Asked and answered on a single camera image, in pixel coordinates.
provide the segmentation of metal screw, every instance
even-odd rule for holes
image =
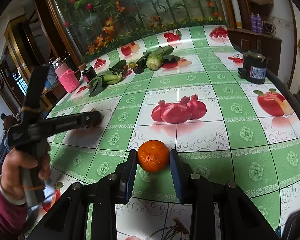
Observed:
[[[81,183],[79,182],[75,182],[71,185],[71,188],[76,190],[76,189],[79,189],[81,187]]]
[[[237,184],[234,181],[228,181],[227,185],[230,188],[235,188],[237,186]]]
[[[118,177],[118,175],[115,174],[115,173],[111,173],[111,174],[108,175],[109,180],[115,180],[115,179],[117,179],[117,177]]]
[[[192,174],[190,175],[190,177],[191,177],[191,179],[200,179],[200,175],[197,174],[197,173],[192,173]]]

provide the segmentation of table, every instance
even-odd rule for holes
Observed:
[[[100,111],[104,118],[99,127],[77,129],[48,138],[51,145],[51,180],[46,195],[57,197],[73,182],[95,183],[113,173],[124,162],[130,149],[145,141],[162,141],[176,149],[183,162],[209,181],[225,184],[235,181],[251,198],[273,229],[284,228],[288,216],[300,209],[300,121],[295,113],[276,115],[274,104],[267,112],[258,103],[263,93],[279,89],[266,79],[255,85],[241,79],[229,57],[239,54],[228,38],[210,38],[216,26],[180,29],[182,40],[173,44],[173,55],[192,63],[142,74],[133,72],[116,85],[108,86],[90,98],[86,83],[65,95],[47,118],[64,114]],[[120,48],[102,56],[106,64],[101,72],[121,59],[136,61],[144,51],[167,45],[163,33],[135,41],[140,50],[128,56]],[[198,120],[169,124],[154,122],[152,109],[158,101],[179,102],[183,96],[198,95],[207,113]],[[87,235],[91,228],[89,207]],[[180,205],[176,198],[169,168],[151,174],[137,168],[133,198],[129,204],[116,205],[118,239],[136,236],[142,240],[165,239],[167,227],[178,217],[189,230],[191,205]],[[45,214],[42,206],[29,210],[29,233]],[[217,239],[220,239],[218,205],[215,204]],[[177,233],[172,239],[180,239]]]

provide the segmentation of floral mural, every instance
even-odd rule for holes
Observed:
[[[226,23],[221,0],[53,0],[53,3],[84,62],[155,33],[176,30],[171,39],[177,40],[181,39],[178,28]]]

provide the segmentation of pink sleeve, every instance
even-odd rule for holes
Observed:
[[[27,206],[10,203],[0,191],[0,231],[5,236],[19,236],[27,217]]]

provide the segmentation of pink knitted bottle cover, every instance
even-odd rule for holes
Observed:
[[[59,77],[59,81],[68,93],[71,93],[80,85],[79,81],[74,75],[74,71],[71,69],[68,69],[66,72],[64,72],[63,75]]]

